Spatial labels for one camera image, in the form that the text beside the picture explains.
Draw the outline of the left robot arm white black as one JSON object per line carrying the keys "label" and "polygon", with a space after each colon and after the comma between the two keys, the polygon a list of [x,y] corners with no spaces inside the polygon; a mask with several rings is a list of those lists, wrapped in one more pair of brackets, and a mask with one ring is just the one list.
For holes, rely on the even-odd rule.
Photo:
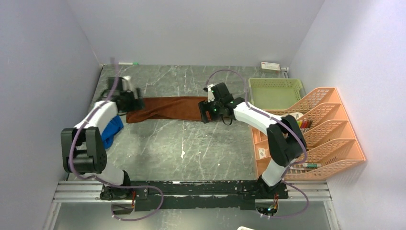
{"label": "left robot arm white black", "polygon": [[102,200],[135,198],[128,173],[108,162],[107,142],[123,128],[120,112],[145,107],[141,90],[105,90],[86,117],[61,131],[63,168],[79,179],[103,183]]}

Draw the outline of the blue towel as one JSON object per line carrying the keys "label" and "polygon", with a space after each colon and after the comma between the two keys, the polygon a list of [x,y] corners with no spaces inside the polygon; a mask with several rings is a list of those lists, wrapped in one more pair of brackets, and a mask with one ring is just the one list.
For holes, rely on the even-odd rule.
{"label": "blue towel", "polygon": [[101,139],[105,149],[108,149],[112,146],[114,141],[114,136],[118,134],[124,125],[119,115],[116,115],[110,122],[107,124],[106,128],[101,134]]}

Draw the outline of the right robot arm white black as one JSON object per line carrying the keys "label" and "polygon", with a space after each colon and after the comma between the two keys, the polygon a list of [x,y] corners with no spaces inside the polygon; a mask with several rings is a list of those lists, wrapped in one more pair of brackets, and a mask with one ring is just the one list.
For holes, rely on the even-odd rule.
{"label": "right robot arm white black", "polygon": [[265,112],[245,98],[234,97],[223,82],[207,85],[204,91],[207,98],[198,103],[203,123],[226,117],[246,123],[266,136],[271,160],[258,178],[258,191],[263,198],[271,198],[288,167],[306,154],[306,142],[296,119]]}

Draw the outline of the brown towel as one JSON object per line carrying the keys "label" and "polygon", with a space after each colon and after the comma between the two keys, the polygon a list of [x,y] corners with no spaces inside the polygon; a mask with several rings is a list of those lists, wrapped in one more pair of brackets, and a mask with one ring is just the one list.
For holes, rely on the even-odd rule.
{"label": "brown towel", "polygon": [[139,123],[148,119],[201,121],[198,103],[206,99],[204,96],[147,97],[143,99],[144,109],[127,113],[126,122]]}

